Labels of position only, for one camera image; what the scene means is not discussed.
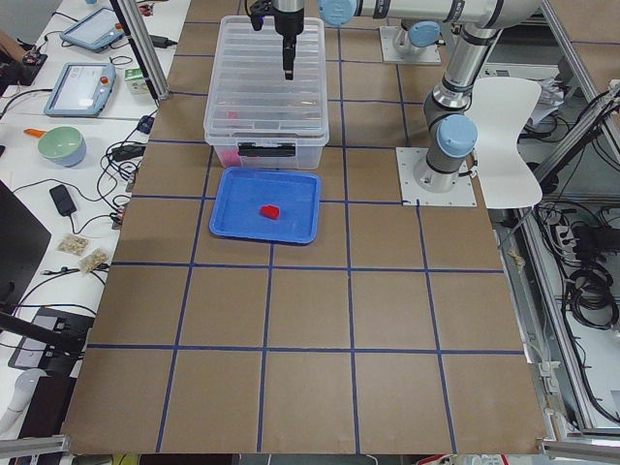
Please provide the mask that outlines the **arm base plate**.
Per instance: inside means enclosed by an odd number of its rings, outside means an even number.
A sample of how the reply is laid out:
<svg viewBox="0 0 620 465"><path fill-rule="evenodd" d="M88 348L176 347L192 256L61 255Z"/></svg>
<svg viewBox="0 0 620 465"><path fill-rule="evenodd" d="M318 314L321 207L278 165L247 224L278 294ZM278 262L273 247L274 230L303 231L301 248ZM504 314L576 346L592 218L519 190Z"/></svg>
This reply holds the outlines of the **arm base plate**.
<svg viewBox="0 0 620 465"><path fill-rule="evenodd" d="M383 61L395 64L439 66L441 56L437 42L441 29L434 21L420 21L405 29L381 26L380 39Z"/></svg>
<svg viewBox="0 0 620 465"><path fill-rule="evenodd" d="M458 171L443 174L431 169L423 147L397 147L401 200L409 206L476 207L472 180L463 162Z"/></svg>

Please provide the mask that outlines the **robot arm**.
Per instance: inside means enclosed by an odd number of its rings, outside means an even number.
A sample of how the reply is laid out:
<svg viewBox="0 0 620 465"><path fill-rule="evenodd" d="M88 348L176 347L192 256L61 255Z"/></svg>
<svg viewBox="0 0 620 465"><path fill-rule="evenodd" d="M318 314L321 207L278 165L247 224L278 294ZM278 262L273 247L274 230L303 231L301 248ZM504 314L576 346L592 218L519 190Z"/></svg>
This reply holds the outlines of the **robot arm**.
<svg viewBox="0 0 620 465"><path fill-rule="evenodd" d="M478 137L464 115L476 78L501 30L527 19L538 1L320 1L321 19L341 26L356 16L422 19L461 26L442 80L427 95L423 112L431 139L414 168L416 183L433 193L449 191Z"/></svg>
<svg viewBox="0 0 620 465"><path fill-rule="evenodd" d="M273 0L274 27L282 37L282 65L285 80L294 79L296 39L304 29L303 0Z"/></svg>

